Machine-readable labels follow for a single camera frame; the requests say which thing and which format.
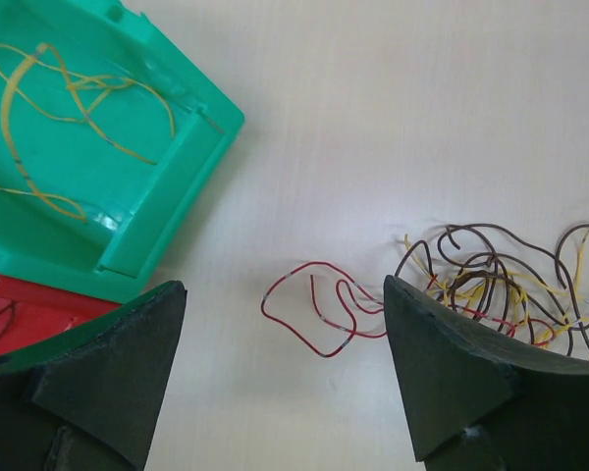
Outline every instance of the green container edge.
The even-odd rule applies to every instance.
[[[166,248],[175,235],[179,225],[187,215],[191,204],[207,183],[227,149],[236,139],[244,122],[242,111],[214,85],[145,15],[137,16],[118,0],[18,0],[21,4],[34,4],[35,9],[52,7],[57,2],[69,4],[84,15],[106,22],[109,27],[117,27],[118,34],[139,42],[150,54],[167,65],[167,72],[183,83],[199,97],[202,110],[213,122],[218,123],[223,135],[217,145],[201,165],[187,186],[183,197],[172,216],[159,231],[159,236],[147,247],[140,247],[139,256],[133,256],[134,247],[122,245],[122,238],[115,234],[103,254],[103,259],[120,263],[120,270],[96,268],[92,271],[78,270],[67,264],[59,265],[48,260],[26,254],[5,253],[0,246],[0,275],[18,278],[28,282],[47,285],[88,296],[116,302],[127,302],[139,295],[148,283]],[[105,18],[109,7],[123,9],[123,21],[114,26]],[[170,152],[183,152],[183,142]],[[139,228],[134,226],[133,233]]]

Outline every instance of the white table surface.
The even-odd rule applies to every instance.
[[[147,469],[423,469],[388,343],[321,359],[260,298],[310,259],[379,293],[432,225],[589,219],[589,0],[128,4],[247,116],[153,281],[188,299]],[[271,311],[330,348],[302,283]]]

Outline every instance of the red plastic piece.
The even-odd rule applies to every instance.
[[[119,305],[0,275],[0,355],[61,334]]]

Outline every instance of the green plastic container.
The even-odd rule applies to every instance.
[[[119,151],[87,124],[52,121],[16,95],[11,132],[27,171],[44,193],[78,203],[87,222],[35,197],[0,192],[0,274],[133,299],[236,138],[243,114],[146,16],[116,0],[0,0],[0,43],[30,54],[41,42],[54,45],[73,72],[129,76],[156,89],[172,107],[177,134],[171,138],[162,103],[137,86],[111,93],[92,119],[156,165]],[[7,75],[22,59],[0,49]],[[51,54],[41,60],[57,64]],[[46,111],[80,117],[61,74],[34,66],[20,87]],[[4,89],[0,78],[0,103]],[[80,96],[86,104],[99,92]],[[27,190],[1,129],[0,186]]]

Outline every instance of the brown wire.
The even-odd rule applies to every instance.
[[[450,287],[448,287],[447,295],[450,297],[450,307],[452,310],[458,310],[458,306],[456,304],[455,294],[458,289],[462,286],[465,286],[467,283],[474,281],[474,280],[482,280],[482,283],[485,284],[484,291],[478,302],[477,311],[482,314],[488,314],[489,310],[493,305],[493,297],[496,291],[497,284],[504,284],[505,286],[505,305],[504,305],[504,312],[500,316],[502,320],[506,320],[509,308],[510,308],[510,291],[515,289],[519,295],[521,295],[521,287],[517,284],[517,282],[509,275],[509,271],[507,269],[507,264],[505,260],[508,260],[510,263],[514,263],[525,269],[528,273],[532,275],[540,284],[546,285],[544,279],[539,275],[539,273],[527,262],[524,260],[515,257],[513,255],[509,255],[507,253],[498,252],[495,248],[495,245],[489,240],[489,238],[484,235],[480,230],[488,229],[493,231],[498,231],[504,233],[505,235],[512,238],[517,243],[530,248],[534,251],[537,251],[545,256],[548,256],[555,265],[555,272],[557,274],[557,278],[559,283],[563,288],[565,288],[569,293],[569,298],[571,301],[571,308],[573,310],[574,316],[576,319],[580,319],[582,316],[580,314],[580,309],[578,305],[578,299],[576,297],[575,291],[573,289],[573,280],[570,272],[568,271],[567,267],[561,261],[561,252],[562,247],[564,246],[568,237],[570,237],[573,233],[580,229],[589,229],[589,224],[583,224],[575,226],[569,229],[559,240],[557,244],[557,248],[555,253],[550,252],[549,250],[530,243],[523,238],[519,237],[512,231],[502,226],[496,224],[488,224],[488,223],[476,223],[476,224],[467,224],[467,225],[447,225],[445,230],[436,240],[437,250],[443,260],[449,263],[452,266],[458,267],[458,271],[455,277],[455,281],[452,283]],[[455,240],[454,234],[459,232],[468,232],[475,236],[477,236],[485,245],[486,251],[474,253],[464,261],[459,262],[454,260],[450,255],[448,255],[443,247],[443,242],[448,240],[452,247],[456,250],[461,250],[460,244]],[[405,266],[406,262],[416,250],[417,247],[423,247],[425,254],[426,254],[426,262],[427,262],[427,270],[429,275],[434,278],[434,270],[433,270],[433,262],[432,256],[430,253],[429,245],[426,240],[419,240],[416,242],[410,250],[406,253],[403,257],[402,261],[400,262],[395,276],[398,277]],[[552,320],[555,324],[558,325],[566,325],[569,321],[566,319],[566,310],[563,308],[562,304],[559,302],[557,297],[554,295],[553,292],[550,292],[549,289],[546,289],[546,293],[550,298],[551,302],[554,303],[558,311],[561,313],[562,319],[556,317],[552,312],[551,309],[544,306],[541,301],[539,301],[536,297],[527,295],[528,302],[538,308],[546,317]],[[443,296],[439,295],[438,300],[442,300]],[[527,305],[525,302],[522,302],[523,309],[527,309]],[[474,316],[474,320],[479,322],[481,320],[480,316]],[[531,342],[534,342],[534,331],[532,329],[532,323],[528,325]],[[569,327],[567,329],[567,338],[568,338],[568,347],[567,347],[567,356],[571,356],[574,348],[574,336],[573,332],[579,332],[583,337],[585,345],[589,350],[589,336],[587,334],[587,330],[589,329],[589,324],[586,326],[580,325],[577,327]]]
[[[0,317],[2,315],[4,315],[5,312],[9,312],[9,320],[7,321],[7,323],[3,326],[3,328],[0,330],[0,339],[2,339],[8,332],[9,329],[11,329],[11,327],[13,326],[13,323],[16,320],[16,306],[17,306],[17,302],[16,301],[11,301],[6,307],[3,307],[2,309],[0,309]]]

